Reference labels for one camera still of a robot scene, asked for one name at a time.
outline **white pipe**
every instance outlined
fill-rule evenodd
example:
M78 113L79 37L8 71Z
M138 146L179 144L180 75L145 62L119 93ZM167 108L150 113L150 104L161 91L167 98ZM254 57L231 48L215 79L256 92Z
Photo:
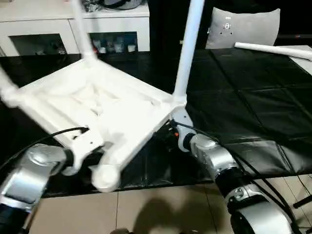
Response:
M0 98L9 107L16 107L20 101L18 86L14 84L0 66Z
M81 2L80 0L71 0L71 1L72 1L72 8L74 11L77 32L79 35L78 42L80 43L81 48L82 48L82 57L96 59L96 55L91 46L89 35L87 34L87 31L84 28L83 17L82 17L83 9L81 7Z
M194 50L205 0L191 0L187 17L179 68L175 81L174 100L186 101L186 88L189 81Z
M306 50L298 50L298 49L291 49L291 48L278 47L278 46L269 46L269 45L249 44L249 43L241 43L241 42L236 42L235 47L242 48L242 49L270 52L270 53L281 54L281 55L288 55L291 57L312 60L312 52L306 51Z

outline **black table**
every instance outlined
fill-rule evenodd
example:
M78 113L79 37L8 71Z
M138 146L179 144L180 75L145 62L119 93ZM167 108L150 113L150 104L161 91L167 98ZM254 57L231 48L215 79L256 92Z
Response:
M0 64L23 86L78 59L79 55L13 57L0 58ZM100 59L166 92L174 89L178 57L138 53ZM196 51L187 110L197 128L217 137L265 177L312 173L312 77L288 57L239 49ZM2 162L46 135L19 109L2 104L0 111ZM87 166L97 160L97 155L88 158L75 176L52 178L45 196L96 192ZM159 133L123 171L120 189L207 181L209 176L194 158Z

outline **grey pillow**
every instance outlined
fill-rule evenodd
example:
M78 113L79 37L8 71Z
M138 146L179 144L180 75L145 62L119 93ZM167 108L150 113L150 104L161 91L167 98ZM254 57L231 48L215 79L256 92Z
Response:
M279 20L280 9L236 14L214 8L206 49L232 48L235 42L274 45Z

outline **black wire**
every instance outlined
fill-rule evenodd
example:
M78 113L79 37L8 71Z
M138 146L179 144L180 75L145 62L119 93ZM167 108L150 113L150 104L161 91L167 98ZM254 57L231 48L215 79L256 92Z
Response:
M285 206L279 200L277 200L272 194L270 194L267 190L265 190L254 180L252 181L252 183L255 184L268 198L270 198L274 203L276 203L288 216L291 216L291 214L289 214L289 211L285 208Z
M203 134L203 135L205 135L205 136L211 138L212 140L216 141L217 143L219 143L219 139L218 139L218 138L216 138L216 137L214 137L214 136L212 136L212 135L210 135L210 134L204 132L203 130L200 130L200 129L198 129L198 128L195 128L195 127L186 125L186 124L184 124L184 123L176 122L176 121L174 121L174 120L172 121L172 123L174 123L174 124L176 124L176 125L180 125L180 126L185 127L185 128L192 129L192 130L194 130L195 132L201 133L201 134Z
M302 180L301 180L300 176L298 176L298 175L297 175L297 177L298 177L298 179L299 179L300 183L302 184L302 186L304 187L304 189L305 189L305 190L307 191L307 193L311 196L310 191L308 190L308 188L306 187L306 185L302 182Z
M294 217L292 209L290 208L290 206L288 205L288 203L284 199L284 197L279 193L279 191L277 191L277 189L266 178L264 178L262 176L262 174L260 172L258 172L258 170L256 168L254 168L249 162L247 162L243 157L241 157L240 155L238 155L236 153L233 154L233 152L232 152L232 156L236 159L236 161L240 160L243 163L245 163L277 195L277 197L280 199L282 204L288 210L288 212L286 212L286 213L290 214L289 218L291 219L291 221L296 222L296 219Z
M189 128L189 129L193 129L196 132L199 132L207 137L210 137L211 139L214 139L215 137L212 137L211 135L209 135L208 133L197 129L195 127L186 125L186 124L182 124L182 123L178 123L173 121L175 124L177 125L181 125L183 127ZM242 161L243 163L246 164L246 166L248 166L276 195L277 197L280 199L281 202L279 202L275 197L273 197L268 191L266 191L264 188L262 188L261 186L259 187L262 191L264 191L264 193L272 200L274 201L279 207L281 207L281 209L289 216L289 218L291 219L292 223L295 224L297 227L298 225L296 224L296 219L294 217L293 211L291 210L290 206L288 205L287 201L284 199L284 197L279 193L279 191L276 190L276 188L266 179L262 176L262 174L256 169L254 168L249 162L247 162L243 157L241 157L240 155L238 155L236 152L233 151L229 151L232 156L235 158L235 160L237 161L238 165L241 167L241 169L246 172L246 170L244 169L244 167L242 166L241 163L239 163L239 161Z
M34 145L46 140L46 139L49 139L49 138L52 138L52 137L55 137L59 134L62 134L62 133L66 133L66 132L71 132L71 131L76 131L76 130L81 130L83 132L85 131L88 131L89 129L88 128L84 128L84 127L76 127L76 128L69 128L69 129L65 129L65 130L62 130L62 131L58 131L56 133L52 133L50 135L47 135L39 140L36 140L34 141L33 143L29 144L28 146L22 148L20 151L18 151L17 153L15 153L13 156L11 156L8 160L6 160L1 166L0 166L0 171L12 160L16 159L21 153L23 153L25 150L29 149L30 147L33 147Z

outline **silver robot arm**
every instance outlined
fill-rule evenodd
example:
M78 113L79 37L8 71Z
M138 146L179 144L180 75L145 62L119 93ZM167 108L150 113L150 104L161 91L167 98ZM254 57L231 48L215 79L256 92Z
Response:
M67 160L62 147L37 144L29 148L0 188L0 233L20 234L46 188L50 176Z
M244 175L227 149L202 134L188 135L184 146L204 165L221 191L235 234L294 233L285 215Z

